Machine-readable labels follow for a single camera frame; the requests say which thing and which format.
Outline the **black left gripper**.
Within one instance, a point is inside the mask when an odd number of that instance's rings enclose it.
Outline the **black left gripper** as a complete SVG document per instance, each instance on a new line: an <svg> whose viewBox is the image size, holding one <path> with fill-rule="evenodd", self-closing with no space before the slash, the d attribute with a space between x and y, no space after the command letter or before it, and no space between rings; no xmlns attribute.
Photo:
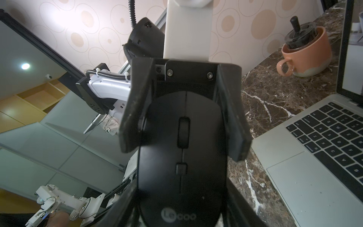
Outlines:
<svg viewBox="0 0 363 227"><path fill-rule="evenodd" d="M131 88L119 127L122 153L130 153L140 145L139 121L143 114L152 77L156 68L154 96L188 91L212 99L215 83L223 111L228 156L235 162L247 158L252 135L241 99L242 68L234 64L204 61L182 61L153 58L131 60Z"/></svg>

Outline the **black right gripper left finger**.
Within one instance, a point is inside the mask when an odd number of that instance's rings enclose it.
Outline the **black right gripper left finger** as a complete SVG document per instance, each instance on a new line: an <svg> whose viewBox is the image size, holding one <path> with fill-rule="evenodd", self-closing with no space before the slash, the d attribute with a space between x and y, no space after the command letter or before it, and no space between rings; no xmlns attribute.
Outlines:
<svg viewBox="0 0 363 227"><path fill-rule="evenodd" d="M138 185L133 180L121 194L120 199L96 218L91 227L138 227Z"/></svg>

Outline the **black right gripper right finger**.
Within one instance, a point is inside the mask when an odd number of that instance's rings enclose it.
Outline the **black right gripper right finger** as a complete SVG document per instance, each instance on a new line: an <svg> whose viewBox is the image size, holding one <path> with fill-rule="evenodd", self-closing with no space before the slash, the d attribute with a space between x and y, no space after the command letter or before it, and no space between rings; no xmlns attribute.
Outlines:
<svg viewBox="0 0 363 227"><path fill-rule="evenodd" d="M266 227L231 180L226 180L226 226Z"/></svg>

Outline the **black wireless mouse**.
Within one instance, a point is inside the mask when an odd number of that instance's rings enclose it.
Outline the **black wireless mouse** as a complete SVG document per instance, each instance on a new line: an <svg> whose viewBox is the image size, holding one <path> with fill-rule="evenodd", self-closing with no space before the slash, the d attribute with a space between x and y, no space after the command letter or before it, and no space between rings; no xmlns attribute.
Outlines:
<svg viewBox="0 0 363 227"><path fill-rule="evenodd" d="M142 130L139 210L148 227L213 227L226 192L226 132L215 102L192 92L155 99Z"/></svg>

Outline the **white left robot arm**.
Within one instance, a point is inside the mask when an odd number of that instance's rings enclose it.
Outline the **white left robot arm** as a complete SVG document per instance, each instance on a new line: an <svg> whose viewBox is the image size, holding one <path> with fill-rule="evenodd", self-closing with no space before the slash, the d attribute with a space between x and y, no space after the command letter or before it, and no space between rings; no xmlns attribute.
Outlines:
<svg viewBox="0 0 363 227"><path fill-rule="evenodd" d="M137 178L101 227L257 227L260 219L227 177L227 160L252 142L240 66L209 61L212 1L169 1L166 29L135 19L125 45L130 75L90 70L77 83L100 114L119 118L121 152L138 150Z"/></svg>

